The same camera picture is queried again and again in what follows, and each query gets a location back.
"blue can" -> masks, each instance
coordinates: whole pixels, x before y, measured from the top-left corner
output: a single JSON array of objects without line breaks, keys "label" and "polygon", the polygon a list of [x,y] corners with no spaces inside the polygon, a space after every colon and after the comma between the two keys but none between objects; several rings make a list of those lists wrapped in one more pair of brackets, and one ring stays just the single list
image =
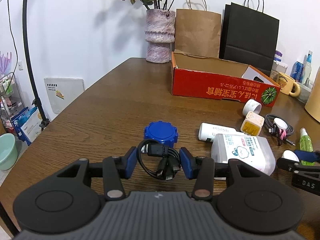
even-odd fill
[{"label": "blue can", "polygon": [[299,80],[301,79],[302,76],[302,72],[303,72],[303,64],[301,62],[296,62],[292,68],[291,71],[291,77],[296,81],[299,82]]}]

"wall outlet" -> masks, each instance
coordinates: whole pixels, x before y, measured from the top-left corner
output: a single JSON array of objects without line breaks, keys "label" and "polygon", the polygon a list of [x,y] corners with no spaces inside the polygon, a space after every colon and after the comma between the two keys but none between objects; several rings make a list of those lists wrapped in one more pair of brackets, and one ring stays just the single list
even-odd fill
[{"label": "wall outlet", "polygon": [[22,61],[18,61],[18,68],[19,70],[23,70]]}]

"blue jar lid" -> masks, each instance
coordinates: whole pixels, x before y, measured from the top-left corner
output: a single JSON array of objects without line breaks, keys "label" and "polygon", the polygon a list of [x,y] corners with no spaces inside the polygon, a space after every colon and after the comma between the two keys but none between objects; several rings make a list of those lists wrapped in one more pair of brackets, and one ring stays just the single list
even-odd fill
[{"label": "blue jar lid", "polygon": [[169,122],[151,122],[144,129],[144,138],[157,140],[171,148],[178,141],[177,128]]}]

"brown paper bag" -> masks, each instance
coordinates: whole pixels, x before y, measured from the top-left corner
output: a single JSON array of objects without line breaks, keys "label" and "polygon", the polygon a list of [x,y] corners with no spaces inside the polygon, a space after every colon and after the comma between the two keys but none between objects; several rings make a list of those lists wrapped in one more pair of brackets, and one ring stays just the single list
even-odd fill
[{"label": "brown paper bag", "polygon": [[221,14],[193,10],[190,0],[187,4],[190,9],[177,9],[175,52],[219,58]]}]

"red cardboard box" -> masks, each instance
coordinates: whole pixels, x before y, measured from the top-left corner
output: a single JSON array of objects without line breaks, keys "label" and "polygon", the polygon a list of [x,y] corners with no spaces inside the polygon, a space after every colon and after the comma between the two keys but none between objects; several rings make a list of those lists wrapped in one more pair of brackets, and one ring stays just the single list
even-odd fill
[{"label": "red cardboard box", "polygon": [[273,106],[280,86],[256,68],[238,62],[172,52],[172,94],[176,96],[249,99]]}]

